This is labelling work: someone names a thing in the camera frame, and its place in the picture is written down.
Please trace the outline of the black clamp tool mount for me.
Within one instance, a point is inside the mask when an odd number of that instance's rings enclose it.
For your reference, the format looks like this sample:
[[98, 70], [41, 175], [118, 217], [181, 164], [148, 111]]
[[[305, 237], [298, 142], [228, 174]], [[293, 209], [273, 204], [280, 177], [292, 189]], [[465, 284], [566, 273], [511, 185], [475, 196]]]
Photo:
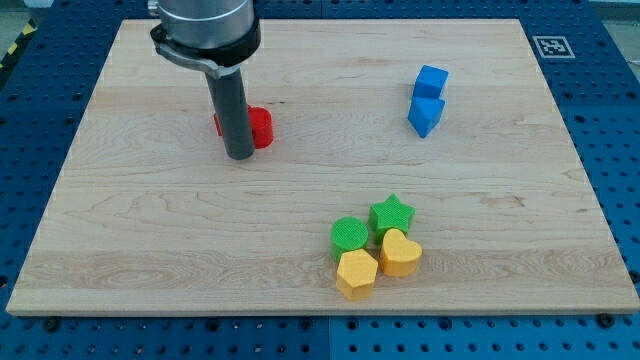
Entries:
[[214, 48], [183, 45], [169, 36], [163, 24], [150, 31], [155, 51], [180, 67], [203, 72], [213, 79], [229, 76], [251, 57], [261, 42], [259, 18], [255, 17], [249, 30], [230, 44]]

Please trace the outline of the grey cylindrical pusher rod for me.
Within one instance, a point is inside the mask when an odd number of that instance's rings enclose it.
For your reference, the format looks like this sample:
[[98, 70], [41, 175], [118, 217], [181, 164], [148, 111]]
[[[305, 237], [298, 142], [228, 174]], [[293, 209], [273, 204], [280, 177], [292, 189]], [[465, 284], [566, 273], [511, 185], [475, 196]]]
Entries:
[[251, 157], [255, 145], [241, 71], [218, 79], [205, 77], [227, 155], [234, 160]]

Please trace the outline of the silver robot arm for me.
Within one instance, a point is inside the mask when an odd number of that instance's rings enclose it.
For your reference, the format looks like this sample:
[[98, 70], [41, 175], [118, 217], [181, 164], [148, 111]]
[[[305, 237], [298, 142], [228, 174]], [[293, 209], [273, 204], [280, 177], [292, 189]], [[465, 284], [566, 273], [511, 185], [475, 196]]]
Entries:
[[227, 155], [251, 157], [255, 145], [241, 64], [261, 43], [252, 0], [149, 0], [147, 7], [160, 19], [150, 31], [156, 52], [205, 75]]

